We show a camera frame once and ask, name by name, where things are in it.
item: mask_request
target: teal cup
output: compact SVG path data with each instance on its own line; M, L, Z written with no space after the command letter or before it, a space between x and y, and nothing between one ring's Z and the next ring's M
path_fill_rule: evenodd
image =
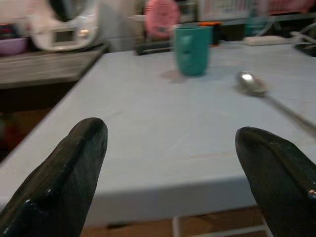
M213 27L174 28L173 44L179 71L186 76L201 76L208 66Z

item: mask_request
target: countertop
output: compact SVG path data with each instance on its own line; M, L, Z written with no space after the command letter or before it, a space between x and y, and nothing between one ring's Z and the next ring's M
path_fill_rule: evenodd
M0 57L0 89L77 81L107 47L105 44L86 51L38 51Z
M268 130L314 162L316 142L263 100L238 93L235 75L253 71L272 96L316 121L315 65L316 58L291 45L225 44L212 49L204 76L186 78L172 52L103 55L4 161L0 204L77 122L98 117L108 126L108 151L86 226L254 205L236 131Z

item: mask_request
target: kitchen appliance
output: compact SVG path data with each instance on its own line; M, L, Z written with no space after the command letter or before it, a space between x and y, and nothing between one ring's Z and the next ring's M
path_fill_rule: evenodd
M102 42L100 0L37 0L29 16L31 37L39 49L70 51Z

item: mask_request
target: floor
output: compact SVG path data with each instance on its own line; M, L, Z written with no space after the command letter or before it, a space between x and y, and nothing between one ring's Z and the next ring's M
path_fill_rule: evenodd
M182 237L267 237L260 210L251 207L181 218ZM83 230L81 237L172 237L171 220Z
M50 112L40 110L0 112L0 162L33 130Z

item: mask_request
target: spoon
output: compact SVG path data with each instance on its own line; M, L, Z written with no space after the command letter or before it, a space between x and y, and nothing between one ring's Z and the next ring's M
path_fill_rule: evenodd
M249 71L239 72L237 81L243 92L255 97L264 99L267 103L274 106L277 110L289 117L293 122L299 125L303 130L316 138L316 125L306 120L301 115L293 112L291 109L278 102L268 94L268 89L264 82Z

